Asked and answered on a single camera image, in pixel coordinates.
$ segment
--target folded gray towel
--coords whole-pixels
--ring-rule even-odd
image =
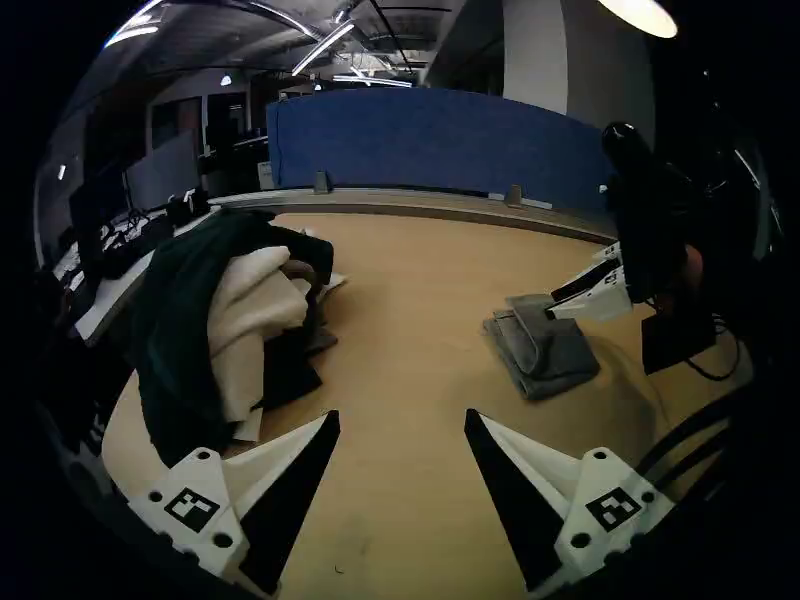
[[[575,320],[545,316],[552,302],[541,294],[509,298],[512,310],[496,311],[483,324],[515,385],[531,400],[564,392],[600,371]]]

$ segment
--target office desk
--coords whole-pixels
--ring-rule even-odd
[[[177,237],[190,231],[218,210],[219,207],[212,206],[211,212],[203,215],[199,219],[195,219],[183,227],[179,227],[175,230],[173,236]],[[114,317],[116,317],[125,304],[130,301],[133,293],[138,289],[139,284],[141,284],[142,276],[145,271],[147,271],[147,267],[150,265],[152,258],[153,252],[149,252],[137,260],[119,279],[103,279],[100,282],[94,304],[86,314],[75,323],[75,329],[87,345],[94,346],[97,343],[97,340],[106,332]]]
[[[330,240],[335,269],[349,277],[326,300],[339,343],[313,359],[322,387],[266,413],[261,425],[266,442],[340,411],[341,436],[283,572],[284,600],[523,600],[522,575],[464,436],[466,408],[573,456],[605,445],[635,462],[750,376],[746,357],[723,383],[685,365],[645,376],[640,322],[652,311],[637,306],[608,323],[580,322],[601,365],[594,380],[527,402],[481,321],[508,296],[562,284],[599,246],[383,215],[283,214],[275,222]],[[724,372],[730,342],[721,337],[697,362]],[[137,437],[149,440],[134,374],[102,455],[126,494],[148,491],[166,471]]]

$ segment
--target ceiling light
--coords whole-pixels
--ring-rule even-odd
[[[281,19],[283,19],[284,21],[288,21],[289,23],[291,23],[292,25],[294,25],[294,26],[295,26],[295,28],[297,28],[297,29],[299,29],[300,31],[302,31],[303,33],[305,33],[305,34],[306,34],[308,37],[310,37],[310,38],[314,38],[315,40],[319,39],[319,36],[318,36],[318,35],[314,35],[314,34],[311,32],[311,30],[310,30],[308,27],[306,27],[305,25],[303,25],[303,24],[302,24],[300,21],[298,21],[297,19],[295,19],[295,18],[291,17],[291,16],[290,16],[288,13],[285,13],[285,12],[283,12],[282,10],[280,10],[280,9],[277,9],[277,8],[275,8],[275,7],[273,7],[273,6],[270,6],[270,5],[268,5],[268,4],[261,4],[261,2],[250,2],[250,4],[251,4],[252,6],[257,6],[258,8],[261,8],[261,9],[263,9],[263,10],[266,10],[267,12],[271,12],[273,15],[277,15],[277,16],[279,16],[279,17],[280,17]]]
[[[351,70],[353,73],[355,73],[355,74],[356,74],[356,76],[357,76],[359,79],[364,79],[364,78],[365,78],[365,76],[364,76],[364,73],[362,73],[360,70],[356,69],[356,68],[355,68],[355,67],[353,67],[352,65],[350,66],[350,70]]]
[[[153,18],[153,15],[138,15],[136,17],[131,17],[130,20],[125,24],[126,27],[136,27],[137,25],[144,25],[150,19]]]
[[[150,0],[150,2],[148,2],[142,8],[137,10],[130,19],[125,21],[123,26],[120,27],[119,29],[117,29],[116,32],[114,32],[114,35],[111,36],[111,39],[113,40],[120,33],[122,33],[125,29],[129,29],[131,27],[136,27],[137,25],[143,25],[143,24],[147,23],[150,20],[150,16],[148,16],[147,19],[145,19],[144,21],[141,20],[141,19],[145,16],[145,13],[147,13],[150,9],[155,8],[156,6],[161,4],[161,2],[163,2],[163,0]]]
[[[378,79],[377,77],[356,77],[355,75],[334,75],[334,81],[350,81],[355,83],[377,83],[379,85],[391,85],[394,87],[412,87],[412,83],[408,81],[400,81],[398,79]]]
[[[127,40],[128,38],[136,37],[137,35],[146,35],[148,33],[155,33],[158,31],[158,27],[139,27],[137,29],[126,29],[120,33],[117,33],[112,37],[110,40],[106,42],[105,48],[108,48],[112,44],[116,44],[117,42],[121,42],[122,40]]]
[[[623,21],[656,37],[670,38],[678,33],[675,21],[655,0],[597,0]]]
[[[297,63],[297,66],[292,70],[292,75],[297,75],[300,71],[305,69],[312,60],[330,48],[340,37],[353,29],[353,27],[355,27],[355,23],[348,21],[347,23],[344,23],[343,25],[340,25],[334,29],[324,40],[317,44],[303,60]]]

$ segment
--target white wall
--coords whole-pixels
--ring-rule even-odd
[[[503,0],[503,97],[602,129],[627,121],[652,144],[644,35],[596,0]]]
[[[627,121],[652,145],[655,102],[645,35],[595,0],[561,0],[567,33],[567,114],[603,129]]]
[[[231,76],[232,82],[230,85],[223,87],[219,82],[226,72]],[[151,154],[153,151],[153,106],[164,104],[165,102],[172,102],[174,100],[183,100],[184,98],[195,98],[199,96],[202,99],[203,144],[205,145],[206,151],[208,151],[208,145],[205,143],[205,131],[206,125],[208,125],[208,96],[214,94],[233,94],[236,92],[245,92],[246,94],[245,114],[247,128],[250,129],[252,124],[250,120],[250,76],[248,73],[243,71],[226,71],[224,69],[205,69],[178,79],[147,105],[147,125],[145,132],[147,153]]]
[[[503,97],[566,114],[567,37],[559,0],[503,0],[503,21]]]

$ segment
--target black cable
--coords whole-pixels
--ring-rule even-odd
[[[697,365],[696,363],[692,362],[691,358],[687,358],[684,362],[687,365],[689,365],[689,367],[691,367],[697,374],[701,375],[702,377],[705,377],[706,379],[708,379],[710,381],[725,381],[726,379],[728,379],[731,375],[733,375],[736,372],[736,369],[739,366],[739,359],[741,359],[741,357],[742,357],[742,346],[741,346],[741,343],[739,342],[739,340],[737,339],[736,340],[736,358],[733,361],[733,366],[731,367],[731,370],[728,371],[727,373],[725,373],[724,375],[714,375],[713,373],[709,373],[703,367],[701,367],[701,366]]]
[[[717,432],[678,461],[678,464],[672,467],[653,484],[654,487],[659,491],[663,491],[665,487],[686,473],[689,469],[697,466],[709,456],[722,450],[729,438],[730,432],[727,429]]]
[[[704,406],[679,423],[645,454],[636,466],[636,472],[645,477],[647,472],[678,444],[684,442],[695,433],[707,429],[714,423],[730,417],[736,405],[741,401],[740,399],[747,397],[751,387],[752,384],[748,384],[738,388],[716,402]]]
[[[411,75],[413,75],[414,70],[411,68],[411,63],[408,62],[408,59],[406,58],[406,53],[403,52],[403,48],[400,46],[400,42],[397,41],[397,36],[394,34],[392,26],[389,25],[389,21],[386,20],[386,15],[383,14],[381,7],[378,6],[378,3],[375,0],[369,0],[369,2],[370,4],[372,4],[372,7],[375,9],[375,12],[378,13],[378,16],[381,18],[381,21],[383,21],[383,26],[386,27],[386,31],[389,32],[390,36],[392,36],[392,40],[394,40],[394,45],[400,51],[400,56],[403,57],[403,62],[406,63],[406,68],[408,69],[408,72]]]

